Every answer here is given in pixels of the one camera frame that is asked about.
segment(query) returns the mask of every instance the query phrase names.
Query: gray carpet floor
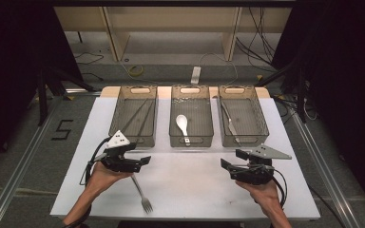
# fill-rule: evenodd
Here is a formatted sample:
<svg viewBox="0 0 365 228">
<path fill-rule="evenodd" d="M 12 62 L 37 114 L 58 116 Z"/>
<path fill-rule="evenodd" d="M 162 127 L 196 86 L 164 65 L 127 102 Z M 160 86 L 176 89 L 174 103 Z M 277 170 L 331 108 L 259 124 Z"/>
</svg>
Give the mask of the gray carpet floor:
<svg viewBox="0 0 365 228">
<path fill-rule="evenodd" d="M 104 79 L 100 81 L 93 75 L 84 74 L 85 81 L 97 88 L 148 83 L 131 80 L 125 74 L 125 70 L 118 65 L 80 65 L 80 69 L 83 73 L 94 73 Z M 263 71 L 249 66 L 238 66 L 237 71 L 240 77 L 236 82 L 240 84 L 254 84 L 257 81 L 256 75 L 261 72 L 265 77 L 267 76 Z M 144 66 L 144 74 L 139 79 L 149 80 L 151 84 L 155 84 L 154 82 L 168 82 L 172 78 L 173 80 L 170 80 L 169 84 L 158 84 L 159 86 L 166 86 L 175 83 L 188 83 L 191 74 L 192 66 Z M 208 85 L 214 86 L 226 84 L 233 79 L 235 79 L 235 71 L 232 67 L 207 66 L 202 69 L 200 83 L 206 82 Z M 271 94 L 279 94 L 280 82 L 281 80 L 277 80 L 268 86 Z M 65 85 L 66 87 L 73 87 L 70 83 L 65 83 Z M 51 217 L 49 211 L 67 172 L 95 98 L 95 96 L 74 96 L 60 102 L 47 133 L 0 222 L 0 227 L 55 227 L 59 219 Z M 279 104 L 277 107 L 281 113 L 285 112 Z M 38 111 L 38 101 L 31 101 L 29 109 L 25 110 L 24 118 L 8 139 L 8 150 L 0 153 L 0 191 L 10 178 L 37 129 Z M 61 120 L 72 120 L 72 122 L 63 123 L 63 127 L 71 131 L 65 141 L 54 141 L 52 138 L 64 137 L 64 132 L 56 132 Z M 282 121 L 285 122 L 286 131 L 305 179 L 336 210 L 293 118 L 284 116 Z M 347 167 L 346 162 L 339 158 L 335 143 L 332 141 L 323 120 L 308 121 L 307 124 L 341 190 L 351 203 L 360 226 L 365 227 L 365 194 L 363 190 Z M 321 218 L 316 221 L 292 221 L 294 227 L 340 227 L 328 208 L 317 196 L 314 195 L 314 197 Z M 118 221 L 90 218 L 87 224 L 96 228 L 117 227 Z M 269 222 L 265 220 L 246 221 L 245 226 L 264 228 L 269 227 Z"/>
</svg>

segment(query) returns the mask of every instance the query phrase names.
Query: white table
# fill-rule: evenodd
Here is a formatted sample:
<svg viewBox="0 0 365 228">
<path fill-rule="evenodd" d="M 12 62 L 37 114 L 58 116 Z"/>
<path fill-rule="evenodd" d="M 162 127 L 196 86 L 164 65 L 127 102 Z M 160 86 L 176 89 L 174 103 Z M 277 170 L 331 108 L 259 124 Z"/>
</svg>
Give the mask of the white table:
<svg viewBox="0 0 365 228">
<path fill-rule="evenodd" d="M 67 175 L 51 215 L 64 217 L 82 193 L 79 185 L 87 161 L 97 145 L 108 137 L 116 98 L 97 98 L 87 120 Z M 272 99 L 259 99 L 270 135 L 265 144 L 292 156 L 291 160 L 273 160 L 288 184 L 284 211 L 289 219 L 319 219 L 320 215 L 302 175 L 298 160 Z M 153 212 L 147 214 L 132 179 L 120 180 L 93 202 L 91 217 L 123 220 L 249 220 L 265 219 L 249 193 L 230 180 L 220 159 L 245 163 L 236 158 L 235 148 L 221 145 L 216 99 L 211 99 L 214 137 L 209 148 L 185 149 L 170 146 L 168 123 L 169 98 L 160 98 L 153 148 L 125 153 L 129 159 L 151 156 L 148 165 L 136 174 Z M 275 177 L 283 185 L 282 178 Z"/>
</svg>

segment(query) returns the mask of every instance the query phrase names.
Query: floor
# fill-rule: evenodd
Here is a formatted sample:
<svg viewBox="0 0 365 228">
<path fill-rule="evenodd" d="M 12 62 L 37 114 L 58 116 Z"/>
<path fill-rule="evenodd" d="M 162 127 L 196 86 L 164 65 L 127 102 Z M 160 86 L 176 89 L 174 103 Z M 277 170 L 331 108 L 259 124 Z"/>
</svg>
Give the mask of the floor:
<svg viewBox="0 0 365 228">
<path fill-rule="evenodd" d="M 141 84 L 143 80 L 159 84 L 172 84 L 174 81 L 189 83 L 193 66 L 202 67 L 200 82 L 210 85 L 233 80 L 254 84 L 258 81 L 258 76 L 267 77 L 271 74 L 270 71 L 259 67 L 273 71 L 263 62 L 252 60 L 249 63 L 247 56 L 237 48 L 233 61 L 224 62 L 218 33 L 134 33 L 120 63 L 113 61 L 105 34 L 82 32 L 81 35 L 83 43 L 80 43 L 76 32 L 67 32 L 68 41 L 76 61 L 80 63 L 85 82 L 99 89 L 105 86 Z M 253 34 L 240 34 L 239 37 L 248 45 L 252 36 Z M 272 47 L 279 41 L 278 34 L 268 34 L 267 38 Z M 253 49 L 266 58 L 262 54 L 264 50 L 260 39 L 256 40 Z M 126 75 L 122 65 L 143 66 L 144 74 L 138 77 L 138 80 L 132 80 Z M 281 80 L 277 80 L 267 86 L 271 95 L 280 94 L 280 83 Z M 65 83 L 65 86 L 69 91 L 78 89 L 69 83 Z M 73 93 L 64 98 L 48 96 L 50 116 L 44 129 L 37 126 L 38 99 L 30 101 L 24 118 L 8 139 L 8 148 L 0 153 L 0 197 L 11 185 L 15 186 L 12 198 L 0 208 L 3 211 L 0 214 L 0 227 L 60 227 L 60 220 L 49 215 L 50 207 L 67 172 L 89 110 L 98 95 Z M 293 99 L 293 96 L 287 96 L 285 99 Z M 306 181 L 336 214 L 342 219 L 348 219 L 345 224 L 350 225 L 347 227 L 365 227 L 365 194 L 347 167 L 346 161 L 340 158 L 323 120 L 311 120 L 315 113 L 310 111 L 311 118 L 307 120 L 307 124 L 302 124 L 299 123 L 296 114 L 290 110 L 286 113 L 288 110 L 285 106 L 277 103 L 277 107 Z M 68 135 L 57 131 L 59 124 L 63 129 L 70 129 Z M 302 133 L 304 129 L 308 129 L 310 134 Z M 303 140 L 304 137 L 312 139 L 312 142 Z M 54 138 L 66 139 L 58 141 L 53 140 Z M 37 146 L 30 146 L 30 142 L 35 142 Z M 28 160 L 24 157 L 26 154 L 29 155 Z M 25 170 L 20 173 L 17 185 L 10 184 L 12 175 L 24 163 Z M 313 196 L 321 218 L 316 221 L 292 220 L 292 224 L 295 227 L 340 227 L 323 201 L 315 193 Z M 349 206 L 350 213 L 337 210 L 343 205 Z M 118 221 L 96 218 L 90 218 L 86 223 L 90 227 L 118 226 Z M 269 222 L 246 221 L 243 226 L 269 227 Z"/>
</svg>

